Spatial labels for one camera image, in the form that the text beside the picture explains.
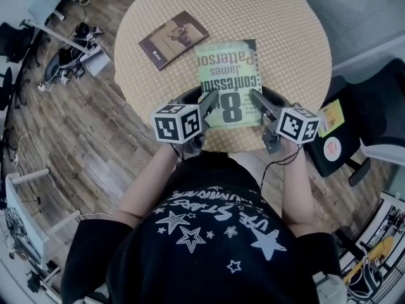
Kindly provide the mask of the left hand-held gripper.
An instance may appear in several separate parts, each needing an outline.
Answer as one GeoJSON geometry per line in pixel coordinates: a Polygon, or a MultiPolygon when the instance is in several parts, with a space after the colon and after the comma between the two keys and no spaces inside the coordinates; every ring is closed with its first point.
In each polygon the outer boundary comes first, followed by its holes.
{"type": "Polygon", "coordinates": [[[201,87],[197,86],[160,107],[153,113],[156,140],[169,143],[179,151],[198,155],[203,148],[209,124],[205,118],[212,112],[218,99],[218,90],[210,91],[202,101],[201,87]]]}

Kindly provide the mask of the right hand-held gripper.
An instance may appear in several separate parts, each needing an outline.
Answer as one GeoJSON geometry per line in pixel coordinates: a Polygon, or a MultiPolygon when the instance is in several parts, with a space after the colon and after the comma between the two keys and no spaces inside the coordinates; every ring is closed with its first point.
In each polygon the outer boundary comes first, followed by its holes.
{"type": "Polygon", "coordinates": [[[281,137],[297,145],[315,139],[321,121],[318,115],[302,107],[291,107],[284,96],[267,87],[262,87],[262,92],[251,89],[250,99],[270,122],[262,135],[269,153],[277,153],[282,149],[281,137]]]}

